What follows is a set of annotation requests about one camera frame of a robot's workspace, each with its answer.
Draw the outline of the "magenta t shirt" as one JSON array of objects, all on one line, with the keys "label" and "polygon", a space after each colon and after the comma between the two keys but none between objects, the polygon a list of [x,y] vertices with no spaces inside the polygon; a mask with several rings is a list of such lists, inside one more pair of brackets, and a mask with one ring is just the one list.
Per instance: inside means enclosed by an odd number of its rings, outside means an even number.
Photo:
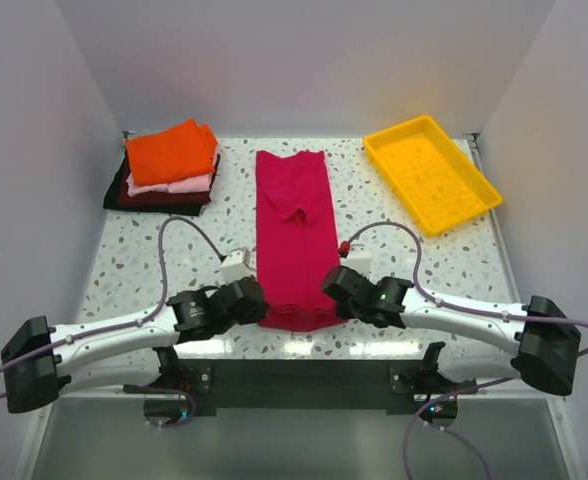
[{"label": "magenta t shirt", "polygon": [[257,277],[268,304],[263,328],[312,332],[344,322],[321,290],[340,264],[322,151],[256,155]]}]

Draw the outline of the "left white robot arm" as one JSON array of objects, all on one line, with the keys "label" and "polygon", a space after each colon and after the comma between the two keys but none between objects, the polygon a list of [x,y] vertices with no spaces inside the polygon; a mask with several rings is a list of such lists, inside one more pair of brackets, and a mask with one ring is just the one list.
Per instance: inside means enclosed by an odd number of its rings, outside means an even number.
[{"label": "left white robot arm", "polygon": [[88,324],[27,320],[1,351],[7,409],[26,413],[79,390],[123,386],[134,392],[186,392],[176,346],[205,341],[268,311],[252,277],[171,296],[141,311]]}]

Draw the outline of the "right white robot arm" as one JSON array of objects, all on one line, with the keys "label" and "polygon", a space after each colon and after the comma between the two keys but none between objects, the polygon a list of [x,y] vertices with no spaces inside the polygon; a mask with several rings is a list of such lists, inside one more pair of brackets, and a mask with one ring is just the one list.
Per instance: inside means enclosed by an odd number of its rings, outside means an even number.
[{"label": "right white robot arm", "polygon": [[346,266],[333,268],[321,290],[344,312],[378,328],[435,330],[476,341],[474,347],[429,348],[419,369],[433,393],[480,379],[519,379],[546,394],[573,391],[581,334],[550,299],[489,303],[429,292],[410,280],[372,283]]}]

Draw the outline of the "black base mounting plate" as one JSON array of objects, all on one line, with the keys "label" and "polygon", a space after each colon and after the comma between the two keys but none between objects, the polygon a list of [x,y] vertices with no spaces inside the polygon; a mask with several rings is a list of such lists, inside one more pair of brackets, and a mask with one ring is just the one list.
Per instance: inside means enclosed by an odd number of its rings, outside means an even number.
[{"label": "black base mounting plate", "polygon": [[196,414],[221,409],[383,410],[412,414],[415,397],[460,386],[421,360],[177,360],[151,384],[196,401]]}]

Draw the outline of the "pink folded t shirt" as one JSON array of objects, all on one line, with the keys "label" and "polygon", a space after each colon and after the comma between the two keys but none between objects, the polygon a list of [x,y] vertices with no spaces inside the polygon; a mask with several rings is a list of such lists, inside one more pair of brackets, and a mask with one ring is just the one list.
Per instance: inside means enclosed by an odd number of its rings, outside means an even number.
[{"label": "pink folded t shirt", "polygon": [[134,181],[133,175],[126,178],[127,194],[135,197],[144,193],[168,193],[168,194],[189,194],[204,193],[210,190],[215,172],[186,178],[183,180],[154,185],[139,185]]}]

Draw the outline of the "maroon folded t shirt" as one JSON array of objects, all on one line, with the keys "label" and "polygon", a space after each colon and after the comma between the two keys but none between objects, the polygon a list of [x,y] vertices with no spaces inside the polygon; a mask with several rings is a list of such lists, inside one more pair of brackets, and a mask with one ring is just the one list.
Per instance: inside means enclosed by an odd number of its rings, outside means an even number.
[{"label": "maroon folded t shirt", "polygon": [[211,190],[214,184],[216,173],[209,176],[209,182],[207,183],[207,189],[203,192],[188,192],[188,193],[168,193],[168,192],[157,192],[149,191],[140,193],[134,196],[130,196],[129,185],[127,178],[131,173],[129,162],[127,159],[124,160],[124,173],[121,175],[121,179],[117,181],[116,187],[116,204],[119,207],[141,207],[141,206],[174,206],[174,205],[188,205],[198,204],[205,205],[211,200]]}]

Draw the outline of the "yellow plastic tray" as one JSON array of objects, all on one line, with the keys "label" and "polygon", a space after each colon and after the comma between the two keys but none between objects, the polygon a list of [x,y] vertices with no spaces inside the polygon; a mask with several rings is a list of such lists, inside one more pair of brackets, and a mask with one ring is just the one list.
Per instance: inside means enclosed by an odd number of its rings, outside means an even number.
[{"label": "yellow plastic tray", "polygon": [[428,237],[483,215],[502,195],[429,115],[363,139],[370,163]]}]

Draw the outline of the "black folded t shirt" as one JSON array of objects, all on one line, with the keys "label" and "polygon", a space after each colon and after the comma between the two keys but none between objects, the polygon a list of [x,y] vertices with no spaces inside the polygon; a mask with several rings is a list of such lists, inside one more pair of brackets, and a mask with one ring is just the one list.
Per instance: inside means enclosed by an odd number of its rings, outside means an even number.
[{"label": "black folded t shirt", "polygon": [[177,214],[190,217],[198,217],[202,208],[207,205],[188,204],[188,205],[170,205],[170,206],[141,206],[141,207],[119,207],[116,204],[116,187],[117,181],[121,179],[124,173],[124,160],[117,170],[108,190],[104,196],[103,208],[105,210],[136,212],[136,213],[165,213]]}]

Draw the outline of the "orange folded t shirt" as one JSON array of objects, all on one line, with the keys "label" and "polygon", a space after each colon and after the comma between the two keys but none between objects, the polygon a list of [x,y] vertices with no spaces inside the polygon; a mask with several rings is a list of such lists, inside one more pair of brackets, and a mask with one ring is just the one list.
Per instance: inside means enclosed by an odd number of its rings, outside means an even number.
[{"label": "orange folded t shirt", "polygon": [[155,134],[125,141],[135,184],[169,184],[214,172],[218,140],[210,127],[189,119]]}]

